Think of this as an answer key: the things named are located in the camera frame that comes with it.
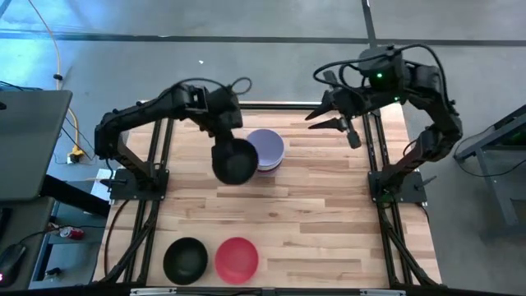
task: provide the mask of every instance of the wood plank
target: wood plank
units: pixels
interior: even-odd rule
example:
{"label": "wood plank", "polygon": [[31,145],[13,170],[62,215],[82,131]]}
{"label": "wood plank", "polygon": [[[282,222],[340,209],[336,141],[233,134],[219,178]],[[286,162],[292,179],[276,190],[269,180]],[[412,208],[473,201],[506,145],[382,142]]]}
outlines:
{"label": "wood plank", "polygon": [[[397,104],[381,112],[390,160],[395,162],[408,143],[404,118]],[[262,127],[276,130],[285,142],[284,162],[272,177],[256,175],[242,186],[226,186],[211,169],[214,140],[191,121],[176,122],[168,191],[159,211],[147,284],[173,286],[163,272],[164,253],[175,240],[193,237],[205,244],[210,261],[206,273],[192,285],[228,286],[215,273],[213,258],[224,240],[238,236],[252,241],[259,252],[258,270],[244,286],[386,287],[378,216],[366,178],[370,168],[365,144],[352,150],[340,132],[307,129],[334,114],[312,122],[304,121],[306,111],[247,110],[243,115],[244,128],[234,135],[246,137]],[[354,125],[365,142],[362,120],[355,119]],[[152,129],[153,124],[138,127],[128,138],[128,146],[144,158]],[[108,223],[117,208],[118,204],[112,207]],[[118,217],[109,245],[109,266],[117,263],[129,245],[136,208],[137,202],[131,201]],[[422,209],[400,205],[400,215],[409,250],[429,276],[440,281]],[[395,269],[402,279],[399,254],[393,249]],[[95,280],[104,276],[103,265],[100,252]],[[140,265],[137,260],[135,275]]]}

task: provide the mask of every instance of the gray floor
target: gray floor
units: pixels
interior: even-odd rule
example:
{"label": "gray floor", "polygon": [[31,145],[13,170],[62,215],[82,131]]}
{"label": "gray floor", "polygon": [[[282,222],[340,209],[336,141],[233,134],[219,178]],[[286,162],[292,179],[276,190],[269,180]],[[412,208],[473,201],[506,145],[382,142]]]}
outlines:
{"label": "gray floor", "polygon": [[[133,35],[284,36],[366,38],[360,0],[34,0],[51,27],[63,32]],[[520,0],[371,0],[378,38],[525,40]],[[12,0],[0,29],[42,30],[26,0]],[[81,131],[93,141],[93,128],[105,112],[189,76],[228,83],[249,76],[245,100],[318,101],[324,86],[311,79],[321,64],[355,58],[366,44],[246,44],[60,41],[64,88],[74,93],[72,108]],[[436,46],[444,63],[450,98],[456,99],[466,136],[524,104],[525,47]],[[49,40],[3,39],[0,80],[53,88],[56,58]],[[414,49],[404,56],[432,62]],[[415,138],[429,123],[426,114],[404,106],[408,133]],[[72,148],[62,136],[58,162]],[[94,177],[101,163],[51,163],[58,178]],[[466,164],[478,171],[475,162]],[[480,178],[460,171],[446,158],[422,166],[438,176],[427,186],[431,232],[442,279],[450,287],[525,294],[526,247],[517,239],[484,243],[479,234],[496,227],[498,214]],[[92,272],[90,266],[86,272]]]}

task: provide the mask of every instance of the computer mouse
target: computer mouse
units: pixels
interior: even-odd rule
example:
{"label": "computer mouse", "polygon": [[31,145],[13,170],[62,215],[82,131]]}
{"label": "computer mouse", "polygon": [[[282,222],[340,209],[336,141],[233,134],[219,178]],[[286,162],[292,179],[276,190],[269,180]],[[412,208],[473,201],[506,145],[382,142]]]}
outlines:
{"label": "computer mouse", "polygon": [[3,250],[0,254],[0,287],[8,287],[15,282],[24,255],[25,246],[20,243]]}

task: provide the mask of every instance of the red object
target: red object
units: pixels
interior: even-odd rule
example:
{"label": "red object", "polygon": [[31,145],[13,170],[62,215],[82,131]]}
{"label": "red object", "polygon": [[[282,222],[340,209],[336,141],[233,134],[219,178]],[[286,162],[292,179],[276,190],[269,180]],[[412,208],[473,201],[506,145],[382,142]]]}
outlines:
{"label": "red object", "polygon": [[229,238],[215,253],[215,270],[229,284],[242,284],[257,270],[259,258],[254,245],[245,238]]}
{"label": "red object", "polygon": [[68,226],[60,230],[60,236],[63,238],[81,240],[84,238],[84,230]]}

